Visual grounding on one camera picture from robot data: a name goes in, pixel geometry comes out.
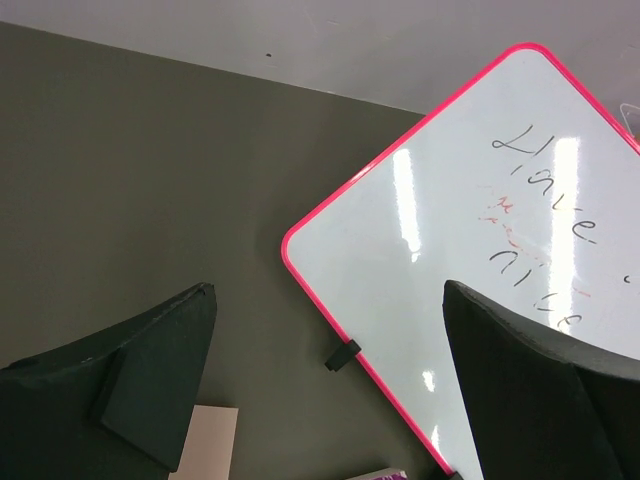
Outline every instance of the black binder clip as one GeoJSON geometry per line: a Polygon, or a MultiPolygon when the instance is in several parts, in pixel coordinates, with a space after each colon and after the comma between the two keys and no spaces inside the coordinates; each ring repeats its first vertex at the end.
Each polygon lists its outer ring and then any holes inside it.
{"type": "Polygon", "coordinates": [[[347,343],[343,343],[342,345],[340,345],[324,365],[332,372],[337,372],[342,367],[344,367],[347,362],[352,360],[358,353],[360,353],[360,350],[362,349],[355,340],[349,340],[347,343]]]}

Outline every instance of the black marker writing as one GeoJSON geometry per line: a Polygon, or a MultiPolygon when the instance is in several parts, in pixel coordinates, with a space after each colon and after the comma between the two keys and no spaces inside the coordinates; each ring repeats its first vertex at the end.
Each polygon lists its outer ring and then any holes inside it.
{"type": "Polygon", "coordinates": [[[513,262],[515,262],[518,259],[518,252],[514,252],[513,250],[503,250],[502,252],[498,252],[496,254],[493,254],[489,257],[489,261],[493,260],[494,258],[499,257],[500,255],[505,255],[507,253],[510,253],[511,255],[513,255],[513,258],[511,259],[511,261],[509,263],[507,263],[504,268],[502,270],[500,270],[500,273],[504,273],[504,271],[509,268],[511,266],[511,264],[513,264],[513,262]]]}
{"type": "Polygon", "coordinates": [[[555,180],[551,178],[551,170],[549,170],[548,168],[545,168],[544,170],[540,170],[539,172],[536,172],[535,175],[530,176],[529,179],[527,180],[527,183],[531,185],[535,185],[536,183],[541,183],[541,182],[549,182],[549,185],[547,186],[547,188],[545,188],[544,191],[542,192],[542,196],[544,196],[555,183],[555,180]],[[544,178],[538,178],[537,180],[532,180],[533,177],[538,176],[541,173],[546,173],[547,176],[544,178]]]}
{"type": "Polygon", "coordinates": [[[587,241],[589,243],[593,243],[594,245],[596,245],[596,242],[594,242],[593,240],[589,240],[588,238],[585,238],[582,235],[580,235],[578,232],[576,232],[576,228],[578,228],[578,227],[587,228],[587,229],[591,230],[592,228],[596,228],[595,222],[592,222],[591,220],[578,222],[573,226],[571,231],[573,231],[573,233],[574,233],[574,235],[576,237],[581,238],[582,240],[585,240],[585,241],[587,241]]]}
{"type": "Polygon", "coordinates": [[[528,150],[522,150],[520,148],[516,148],[516,147],[512,147],[511,144],[513,142],[515,142],[516,140],[520,140],[522,137],[524,137],[527,133],[529,133],[531,131],[531,129],[533,128],[533,125],[529,125],[529,128],[527,128],[524,133],[521,133],[520,135],[518,135],[516,138],[514,138],[513,140],[509,140],[508,142],[501,142],[500,140],[494,140],[493,142],[491,142],[491,146],[493,148],[502,148],[502,147],[507,147],[510,148],[511,150],[515,150],[516,152],[521,152],[521,153],[534,153],[533,151],[528,151],[528,150]]]}
{"type": "Polygon", "coordinates": [[[582,321],[582,315],[569,315],[568,317],[564,317],[557,324],[557,327],[560,328],[560,325],[565,323],[566,325],[574,325],[582,321]]]}
{"type": "Polygon", "coordinates": [[[549,146],[549,144],[550,144],[551,142],[553,142],[553,139],[554,139],[554,138],[556,138],[556,136],[555,136],[555,135],[551,135],[551,138],[550,138],[549,140],[547,140],[547,143],[545,143],[545,144],[540,148],[540,150],[538,150],[536,153],[534,153],[534,154],[533,154],[533,156],[534,156],[534,157],[537,157],[537,156],[538,156],[538,154],[539,154],[540,152],[542,152],[542,150],[544,150],[545,148],[547,148],[547,147],[549,146]]]}
{"type": "Polygon", "coordinates": [[[553,204],[553,206],[551,207],[553,210],[575,210],[577,212],[582,212],[581,208],[569,208],[569,209],[565,209],[565,208],[558,208],[558,204],[562,201],[562,199],[564,198],[564,193],[562,195],[560,195],[560,198],[558,198],[558,200],[556,200],[556,203],[553,204]]]}
{"type": "MultiPolygon", "coordinates": [[[[546,300],[547,298],[549,298],[549,297],[553,297],[554,295],[557,295],[557,294],[558,294],[557,292],[556,292],[556,293],[548,293],[547,295],[545,295],[544,297],[542,297],[540,300],[538,300],[538,302],[541,302],[542,300],[546,300]]],[[[539,306],[538,306],[538,302],[536,302],[536,303],[534,303],[534,304],[533,304],[533,307],[534,307],[536,310],[540,310],[541,312],[553,312],[553,309],[551,309],[551,308],[542,308],[542,307],[539,307],[539,306]]]]}
{"type": "Polygon", "coordinates": [[[622,281],[627,285],[631,285],[632,283],[638,283],[638,275],[625,275],[622,281]]]}
{"type": "Polygon", "coordinates": [[[526,273],[526,275],[524,277],[522,277],[520,280],[518,280],[516,283],[513,284],[514,287],[517,287],[518,285],[520,285],[522,282],[525,281],[525,279],[531,275],[531,269],[529,269],[529,271],[526,273]]]}
{"type": "MultiPolygon", "coordinates": [[[[504,267],[502,267],[502,270],[500,270],[500,274],[504,274],[505,270],[507,268],[509,268],[511,265],[513,265],[513,262],[515,262],[518,259],[518,252],[514,252],[513,250],[503,250],[501,252],[498,253],[494,253],[493,255],[491,255],[489,257],[489,261],[494,260],[495,258],[500,257],[501,255],[506,255],[506,254],[510,254],[513,256],[513,258],[511,259],[511,261],[509,261],[509,263],[507,263],[504,267]]],[[[520,285],[524,280],[526,280],[526,278],[531,275],[532,270],[529,269],[529,271],[527,273],[525,273],[524,277],[522,277],[520,280],[518,280],[516,283],[513,284],[514,287],[517,287],[518,285],[520,285]]]]}

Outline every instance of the gray floor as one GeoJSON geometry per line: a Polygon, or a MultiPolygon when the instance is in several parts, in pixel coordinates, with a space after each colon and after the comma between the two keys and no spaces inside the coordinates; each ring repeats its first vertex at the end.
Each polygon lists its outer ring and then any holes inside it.
{"type": "Polygon", "coordinates": [[[232,480],[433,460],[283,267],[286,229],[416,114],[0,24],[0,364],[198,281],[199,402],[240,408],[232,480]]]}

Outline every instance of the pink whiteboard frame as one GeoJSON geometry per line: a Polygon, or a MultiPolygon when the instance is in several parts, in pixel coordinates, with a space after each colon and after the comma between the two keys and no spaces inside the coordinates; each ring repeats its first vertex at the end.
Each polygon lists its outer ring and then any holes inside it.
{"type": "MultiPolygon", "coordinates": [[[[293,227],[289,229],[287,234],[285,235],[282,241],[281,247],[281,255],[282,260],[287,267],[287,269],[291,272],[291,274],[295,277],[296,281],[300,284],[302,289],[307,293],[307,295],[311,298],[313,303],[318,307],[318,309],[322,312],[328,322],[331,324],[336,333],[340,336],[342,341],[348,342],[349,336],[340,326],[340,324],[336,321],[335,318],[329,313],[327,308],[322,304],[322,301],[318,298],[318,296],[311,289],[309,284],[302,278],[302,275],[296,270],[296,268],[291,263],[287,253],[287,247],[289,245],[289,241],[291,237],[302,227],[304,227],[307,222],[309,222],[313,217],[318,215],[325,207],[327,207],[331,202],[337,199],[340,195],[342,195],[345,191],[351,188],[358,180],[364,177],[367,173],[369,173],[373,168],[375,168],[380,162],[382,162],[385,158],[387,158],[392,152],[394,152],[398,147],[400,147],[403,143],[409,140],[418,130],[424,127],[427,123],[429,123],[434,117],[439,115],[443,110],[445,110],[449,105],[451,105],[455,100],[458,99],[463,93],[472,88],[482,77],[484,77],[487,73],[493,70],[497,65],[503,62],[509,55],[519,51],[519,50],[535,50],[541,54],[543,54],[564,77],[574,86],[574,88],[593,106],[593,108],[600,114],[602,117],[611,124],[613,129],[620,134],[624,140],[633,147],[638,154],[640,154],[640,145],[633,139],[631,134],[627,132],[620,123],[609,113],[601,104],[596,100],[596,98],[582,85],[576,77],[565,67],[560,61],[551,53],[546,47],[542,45],[538,45],[535,43],[522,43],[518,45],[514,45],[513,47],[507,49],[502,55],[497,57],[493,62],[483,68],[475,77],[469,80],[464,86],[462,86],[457,92],[451,95],[444,103],[442,103],[438,108],[436,108],[433,112],[428,114],[418,123],[416,123],[413,127],[411,127],[405,134],[403,134],[398,140],[393,142],[389,147],[387,147],[381,154],[379,154],[376,158],[374,158],[367,166],[365,166],[360,172],[358,172],[353,178],[348,180],[344,185],[338,188],[335,192],[333,192],[329,197],[327,197],[322,203],[320,203],[317,207],[315,207],[311,212],[309,212],[302,220],[296,223],[293,227]]],[[[359,353],[357,355],[357,359],[363,368],[367,371],[367,373],[373,378],[376,382],[380,390],[385,394],[385,396],[389,399],[389,401],[393,404],[393,406],[398,410],[402,418],[409,424],[413,432],[418,436],[420,441],[427,448],[429,453],[433,456],[433,458],[438,462],[440,467],[445,471],[445,473],[451,475],[453,474],[452,468],[447,464],[446,460],[442,458],[442,456],[436,451],[433,447],[429,438],[420,430],[418,425],[413,421],[409,413],[406,409],[400,404],[398,399],[395,397],[393,392],[387,387],[387,385],[382,381],[378,373],[373,369],[371,364],[364,357],[363,353],[359,353]]]]}

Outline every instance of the whiteboard surface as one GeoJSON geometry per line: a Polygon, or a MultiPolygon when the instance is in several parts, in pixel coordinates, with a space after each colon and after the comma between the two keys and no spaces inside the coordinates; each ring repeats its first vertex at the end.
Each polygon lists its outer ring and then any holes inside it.
{"type": "Polygon", "coordinates": [[[445,280],[640,359],[638,147],[562,68],[542,47],[505,52],[283,243],[361,363],[467,480],[482,473],[442,318],[445,280]]]}

